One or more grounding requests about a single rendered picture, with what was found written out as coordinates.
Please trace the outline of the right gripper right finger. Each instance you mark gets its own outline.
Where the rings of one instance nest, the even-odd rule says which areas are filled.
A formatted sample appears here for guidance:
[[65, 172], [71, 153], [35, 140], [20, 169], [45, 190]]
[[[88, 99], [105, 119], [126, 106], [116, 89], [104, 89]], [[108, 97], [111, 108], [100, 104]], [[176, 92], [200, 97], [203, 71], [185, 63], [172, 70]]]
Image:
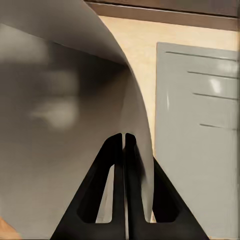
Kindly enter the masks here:
[[155, 157], [152, 210], [156, 223], [145, 220], [133, 134], [125, 135], [129, 240], [210, 240]]

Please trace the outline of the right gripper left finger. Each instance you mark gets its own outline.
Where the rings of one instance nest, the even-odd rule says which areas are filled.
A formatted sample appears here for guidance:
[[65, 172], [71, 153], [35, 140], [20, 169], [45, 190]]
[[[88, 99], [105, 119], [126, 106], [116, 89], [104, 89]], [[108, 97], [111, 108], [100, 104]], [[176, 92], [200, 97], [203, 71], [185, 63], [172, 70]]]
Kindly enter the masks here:
[[[109, 170], [113, 165], [112, 221], [96, 223]], [[126, 240], [121, 133], [104, 142], [50, 240]]]

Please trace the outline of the paper coffee filter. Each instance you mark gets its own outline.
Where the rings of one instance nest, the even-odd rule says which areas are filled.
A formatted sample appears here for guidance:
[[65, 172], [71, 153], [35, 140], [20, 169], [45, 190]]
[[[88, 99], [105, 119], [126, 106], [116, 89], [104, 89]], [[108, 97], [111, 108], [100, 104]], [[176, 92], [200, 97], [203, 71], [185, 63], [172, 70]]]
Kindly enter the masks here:
[[[126, 134], [144, 217], [151, 222], [154, 156], [146, 104], [114, 35], [84, 0], [0, 0], [0, 217], [24, 240], [50, 240], [104, 142]], [[112, 221], [110, 167], [96, 223]]]

